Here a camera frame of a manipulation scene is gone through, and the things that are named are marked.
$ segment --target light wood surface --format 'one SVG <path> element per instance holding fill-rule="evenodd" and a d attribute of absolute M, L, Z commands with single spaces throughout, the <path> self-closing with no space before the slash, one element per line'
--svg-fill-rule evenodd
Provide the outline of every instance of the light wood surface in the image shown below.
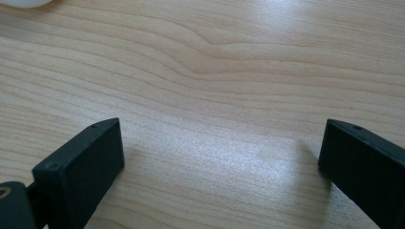
<path fill-rule="evenodd" d="M 405 147 L 405 2 L 0 7 L 0 182 L 121 121 L 86 228 L 377 228 L 317 171 L 327 118 Z"/>

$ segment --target white object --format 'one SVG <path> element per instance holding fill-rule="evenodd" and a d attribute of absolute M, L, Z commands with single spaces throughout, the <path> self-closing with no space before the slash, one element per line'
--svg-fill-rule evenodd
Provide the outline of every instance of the white object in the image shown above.
<path fill-rule="evenodd" d="M 0 0 L 0 3 L 17 8 L 34 8 L 45 5 L 52 0 Z"/>

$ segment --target black bracket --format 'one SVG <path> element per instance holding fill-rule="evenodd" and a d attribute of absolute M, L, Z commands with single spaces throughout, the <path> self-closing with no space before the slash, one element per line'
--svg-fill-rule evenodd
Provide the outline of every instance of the black bracket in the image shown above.
<path fill-rule="evenodd" d="M 32 169 L 0 184 L 0 228 L 82 229 L 124 167 L 118 118 L 93 124 Z"/>
<path fill-rule="evenodd" d="M 405 228 L 405 150 L 366 129 L 329 119 L 319 170 L 379 227 Z"/>

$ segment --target wooden table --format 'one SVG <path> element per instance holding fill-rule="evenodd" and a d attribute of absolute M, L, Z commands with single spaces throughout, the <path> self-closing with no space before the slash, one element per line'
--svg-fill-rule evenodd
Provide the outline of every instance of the wooden table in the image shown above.
<path fill-rule="evenodd" d="M 327 118 L 405 147 L 405 2 L 0 8 L 0 182 L 119 117 L 86 228 L 376 228 L 317 171 Z"/>

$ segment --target wood grain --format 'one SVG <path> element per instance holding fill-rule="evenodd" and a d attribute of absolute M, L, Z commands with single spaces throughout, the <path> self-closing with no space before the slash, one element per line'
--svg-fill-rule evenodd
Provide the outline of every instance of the wood grain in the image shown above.
<path fill-rule="evenodd" d="M 121 120 L 86 228 L 377 228 L 317 171 L 327 118 L 405 147 L 404 1 L 0 7 L 0 181 Z"/>

